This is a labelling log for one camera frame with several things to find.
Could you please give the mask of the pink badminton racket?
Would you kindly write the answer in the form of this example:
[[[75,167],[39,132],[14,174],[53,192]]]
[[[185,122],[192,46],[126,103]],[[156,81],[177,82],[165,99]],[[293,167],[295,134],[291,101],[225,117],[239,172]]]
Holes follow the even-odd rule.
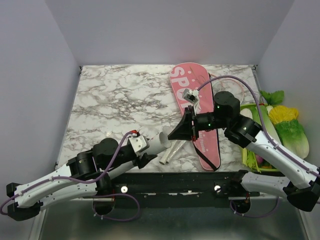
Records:
[[[183,147],[185,144],[184,140],[176,140],[172,143],[172,146],[166,150],[164,155],[161,157],[159,163],[161,165],[168,165],[174,156],[178,153],[178,151]]]

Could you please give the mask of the white shuttlecock tube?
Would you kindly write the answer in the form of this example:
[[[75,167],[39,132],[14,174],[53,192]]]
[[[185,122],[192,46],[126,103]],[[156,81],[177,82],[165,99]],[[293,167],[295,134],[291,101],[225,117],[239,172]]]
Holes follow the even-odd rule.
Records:
[[[171,146],[172,142],[168,139],[168,134],[163,131],[150,139],[143,135],[129,137],[127,144],[120,148],[115,158],[114,163],[119,166],[108,170],[107,174],[110,179],[114,179],[134,167],[142,169]]]

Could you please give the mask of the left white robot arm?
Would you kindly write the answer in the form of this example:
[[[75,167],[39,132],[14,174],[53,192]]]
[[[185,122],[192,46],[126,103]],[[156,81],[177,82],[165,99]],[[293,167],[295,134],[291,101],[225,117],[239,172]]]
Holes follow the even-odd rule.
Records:
[[[144,168],[166,149],[156,137],[136,135],[121,142],[105,138],[44,177],[25,184],[9,183],[6,194],[11,204],[5,215],[25,221],[58,202],[112,195],[113,179],[134,167]]]

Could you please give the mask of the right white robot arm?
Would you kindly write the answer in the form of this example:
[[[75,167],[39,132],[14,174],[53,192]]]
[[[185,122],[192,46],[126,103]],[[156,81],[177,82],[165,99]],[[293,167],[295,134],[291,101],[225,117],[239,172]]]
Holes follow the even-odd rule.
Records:
[[[283,176],[275,177],[245,172],[230,183],[230,191],[241,196],[245,192],[261,192],[286,198],[294,207],[311,212],[320,198],[319,169],[305,162],[263,131],[262,126],[240,114],[240,101],[228,91],[213,98],[213,111],[197,113],[198,90],[186,89],[183,98],[190,102],[181,121],[168,135],[169,140],[196,141],[200,131],[224,129],[225,137],[247,149],[278,169]]]

